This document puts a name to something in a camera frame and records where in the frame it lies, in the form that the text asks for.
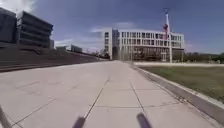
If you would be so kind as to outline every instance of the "green lawn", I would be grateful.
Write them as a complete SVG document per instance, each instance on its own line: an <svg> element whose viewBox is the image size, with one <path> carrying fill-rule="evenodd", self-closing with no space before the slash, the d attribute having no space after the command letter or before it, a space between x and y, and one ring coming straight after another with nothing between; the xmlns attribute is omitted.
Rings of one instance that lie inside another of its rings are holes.
<svg viewBox="0 0 224 128"><path fill-rule="evenodd" d="M141 67L224 103L222 67Z"/></svg>

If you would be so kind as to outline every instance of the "stone edging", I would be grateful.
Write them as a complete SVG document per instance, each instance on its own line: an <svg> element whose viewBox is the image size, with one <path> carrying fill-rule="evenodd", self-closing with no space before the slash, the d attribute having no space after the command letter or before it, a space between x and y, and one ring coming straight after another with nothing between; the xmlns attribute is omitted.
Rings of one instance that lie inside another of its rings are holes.
<svg viewBox="0 0 224 128"><path fill-rule="evenodd" d="M151 72L145 71L138 67L134 68L141 74L146 75L151 80L163 86L165 89L171 91L176 96L186 99L200 111L206 113L220 124L224 125L224 104L221 102Z"/></svg>

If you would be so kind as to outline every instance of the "blue sky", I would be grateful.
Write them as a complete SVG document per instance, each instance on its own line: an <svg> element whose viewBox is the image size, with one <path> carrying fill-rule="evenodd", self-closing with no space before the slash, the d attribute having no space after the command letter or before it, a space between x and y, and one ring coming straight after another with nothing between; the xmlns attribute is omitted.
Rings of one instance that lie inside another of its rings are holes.
<svg viewBox="0 0 224 128"><path fill-rule="evenodd" d="M104 27L163 31L163 8L170 8L173 32L185 35L187 51L224 52L223 0L0 0L12 11L27 10L54 24L57 45L97 50Z"/></svg>

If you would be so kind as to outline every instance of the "concrete pavement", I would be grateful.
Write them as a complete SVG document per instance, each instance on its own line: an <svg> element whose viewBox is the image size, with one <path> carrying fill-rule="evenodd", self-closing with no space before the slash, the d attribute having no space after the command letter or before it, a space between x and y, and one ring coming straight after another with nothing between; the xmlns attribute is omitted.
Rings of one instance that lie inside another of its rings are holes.
<svg viewBox="0 0 224 128"><path fill-rule="evenodd" d="M187 103L119 61L0 74L0 104L13 128L216 128Z"/></svg>

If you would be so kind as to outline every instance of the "building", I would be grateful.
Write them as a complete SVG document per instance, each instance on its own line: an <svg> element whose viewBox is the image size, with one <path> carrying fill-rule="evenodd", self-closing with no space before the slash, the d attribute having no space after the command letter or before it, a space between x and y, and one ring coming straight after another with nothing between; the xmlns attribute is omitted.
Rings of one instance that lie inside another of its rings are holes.
<svg viewBox="0 0 224 128"><path fill-rule="evenodd" d="M17 15L17 43L50 48L53 25L25 11Z"/></svg>
<svg viewBox="0 0 224 128"><path fill-rule="evenodd" d="M58 51L66 51L67 46L57 46L56 50Z"/></svg>
<svg viewBox="0 0 224 128"><path fill-rule="evenodd" d="M80 48L78 46L71 45L71 51L77 52L77 53L82 53L82 48Z"/></svg>
<svg viewBox="0 0 224 128"><path fill-rule="evenodd" d="M54 49L54 40L50 40L49 48Z"/></svg>
<svg viewBox="0 0 224 128"><path fill-rule="evenodd" d="M110 59L169 60L169 41L165 32L108 28L102 32L104 49ZM181 60L184 35L171 33L173 60Z"/></svg>
<svg viewBox="0 0 224 128"><path fill-rule="evenodd" d="M16 43L16 14L0 7L0 42Z"/></svg>

